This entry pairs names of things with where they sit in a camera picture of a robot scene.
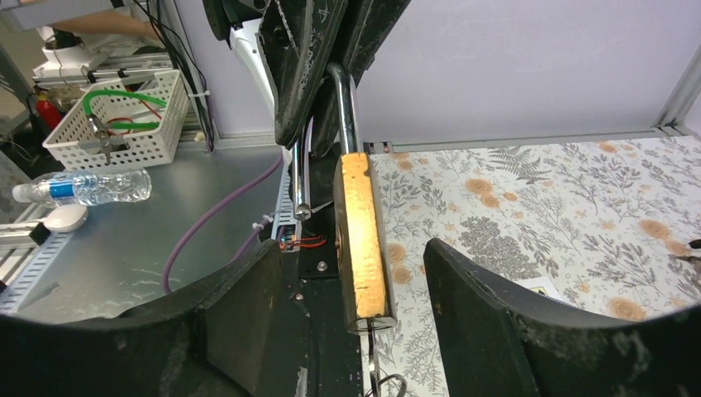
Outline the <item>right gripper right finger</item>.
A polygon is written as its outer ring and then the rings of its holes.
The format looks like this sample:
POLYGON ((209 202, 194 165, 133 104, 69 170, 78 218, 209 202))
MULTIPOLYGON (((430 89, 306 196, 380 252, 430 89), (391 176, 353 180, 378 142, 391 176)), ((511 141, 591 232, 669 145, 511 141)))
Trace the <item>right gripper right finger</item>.
POLYGON ((440 239, 423 260, 452 396, 697 396, 700 309, 630 322, 537 294, 440 239))

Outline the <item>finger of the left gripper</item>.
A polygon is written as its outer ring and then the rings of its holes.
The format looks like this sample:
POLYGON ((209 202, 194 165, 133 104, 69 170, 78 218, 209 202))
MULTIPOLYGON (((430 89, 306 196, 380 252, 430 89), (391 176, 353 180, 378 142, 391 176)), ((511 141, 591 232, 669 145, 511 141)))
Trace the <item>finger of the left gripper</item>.
MULTIPOLYGON (((328 61, 341 65, 358 83, 409 3, 409 0, 349 1, 338 23, 328 61)), ((310 154, 322 157, 331 149, 341 127, 336 91, 329 77, 324 78, 317 91, 311 115, 314 122, 310 154)))
POLYGON ((302 135, 329 60, 346 1, 270 1, 259 44, 274 96, 274 136, 291 148, 302 135))

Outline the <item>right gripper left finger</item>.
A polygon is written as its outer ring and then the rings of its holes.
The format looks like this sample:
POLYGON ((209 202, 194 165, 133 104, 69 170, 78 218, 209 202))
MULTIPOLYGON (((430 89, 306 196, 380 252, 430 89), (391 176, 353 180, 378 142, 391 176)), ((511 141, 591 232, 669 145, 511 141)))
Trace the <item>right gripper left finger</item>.
POLYGON ((253 396, 282 279, 282 254, 252 256, 114 318, 1 318, 4 396, 253 396))

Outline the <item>small padlock key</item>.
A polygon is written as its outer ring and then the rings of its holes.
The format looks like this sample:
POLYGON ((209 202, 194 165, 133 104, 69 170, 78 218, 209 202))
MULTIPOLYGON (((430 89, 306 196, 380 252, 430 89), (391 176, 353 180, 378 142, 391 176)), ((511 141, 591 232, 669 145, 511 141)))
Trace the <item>small padlock key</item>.
POLYGON ((368 367, 370 371, 370 388, 365 392, 365 397, 380 397, 381 387, 390 380, 394 380, 398 383, 398 397, 405 397, 408 391, 407 381, 400 374, 390 374, 385 377, 381 377, 379 358, 377 356, 377 351, 375 348, 376 336, 375 330, 370 328, 367 332, 367 342, 368 342, 368 367))

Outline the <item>brass padlock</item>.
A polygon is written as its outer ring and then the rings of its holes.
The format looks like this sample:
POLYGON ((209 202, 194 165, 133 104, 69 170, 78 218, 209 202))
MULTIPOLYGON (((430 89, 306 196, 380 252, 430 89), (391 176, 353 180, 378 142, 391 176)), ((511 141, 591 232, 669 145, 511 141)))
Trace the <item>brass padlock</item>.
POLYGON ((336 253, 346 328, 371 334, 396 325, 381 200, 355 114, 355 81, 337 63, 327 66, 336 91, 341 155, 333 177, 336 253))

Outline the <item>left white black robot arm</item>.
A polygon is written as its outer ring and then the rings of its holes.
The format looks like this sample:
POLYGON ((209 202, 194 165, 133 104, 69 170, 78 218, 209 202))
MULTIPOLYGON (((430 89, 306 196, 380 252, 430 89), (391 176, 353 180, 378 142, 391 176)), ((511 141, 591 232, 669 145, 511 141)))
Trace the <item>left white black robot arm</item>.
POLYGON ((409 0, 205 1, 212 33, 252 73, 274 117, 274 139, 291 148, 313 122, 311 152, 325 155, 341 129, 327 68, 360 82, 409 0))

